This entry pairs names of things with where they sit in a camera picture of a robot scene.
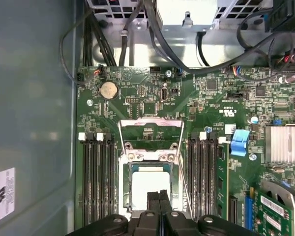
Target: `wire bundle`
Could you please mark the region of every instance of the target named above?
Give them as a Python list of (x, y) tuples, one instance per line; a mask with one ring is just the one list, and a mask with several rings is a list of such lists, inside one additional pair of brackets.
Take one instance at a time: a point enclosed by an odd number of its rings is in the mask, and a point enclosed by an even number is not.
[(239, 75), (241, 67), (240, 66), (233, 66), (234, 75)]

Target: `capacitor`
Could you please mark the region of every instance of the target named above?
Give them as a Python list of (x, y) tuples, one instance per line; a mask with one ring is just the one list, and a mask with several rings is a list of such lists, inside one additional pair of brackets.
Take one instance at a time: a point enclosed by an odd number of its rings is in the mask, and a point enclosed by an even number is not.
[(285, 79), (285, 83), (290, 84), (295, 81), (295, 75), (292, 75)]
[(250, 123), (252, 123), (252, 124), (258, 124), (258, 122), (259, 122), (258, 117), (251, 117), (250, 118)]
[(205, 127), (205, 132), (206, 133), (211, 133), (212, 132), (212, 127), (206, 126)]

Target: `gray metal frame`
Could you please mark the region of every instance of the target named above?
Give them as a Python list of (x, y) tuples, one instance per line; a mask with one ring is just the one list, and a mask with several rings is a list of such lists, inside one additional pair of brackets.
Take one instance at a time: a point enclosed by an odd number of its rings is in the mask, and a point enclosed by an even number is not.
[[(0, 171), (15, 167), (15, 210), (0, 221), (0, 236), (74, 229), (75, 89), (58, 51), (78, 10), (75, 0), (0, 0)], [(70, 68), (79, 39), (65, 41)]]

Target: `aluminum heatsink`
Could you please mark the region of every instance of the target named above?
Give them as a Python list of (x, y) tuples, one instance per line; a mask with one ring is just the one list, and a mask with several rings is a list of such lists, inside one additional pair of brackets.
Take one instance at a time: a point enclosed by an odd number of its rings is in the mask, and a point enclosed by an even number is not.
[(295, 163), (295, 126), (265, 128), (265, 160), (275, 163)]

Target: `integrated circuit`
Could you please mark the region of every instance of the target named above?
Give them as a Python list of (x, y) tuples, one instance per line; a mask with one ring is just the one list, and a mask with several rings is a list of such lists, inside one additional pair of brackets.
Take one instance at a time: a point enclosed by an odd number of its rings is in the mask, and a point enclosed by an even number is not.
[(217, 90), (217, 80), (208, 79), (206, 83), (207, 90)]
[(256, 97), (264, 97), (266, 95), (266, 87), (265, 86), (257, 86), (256, 87)]

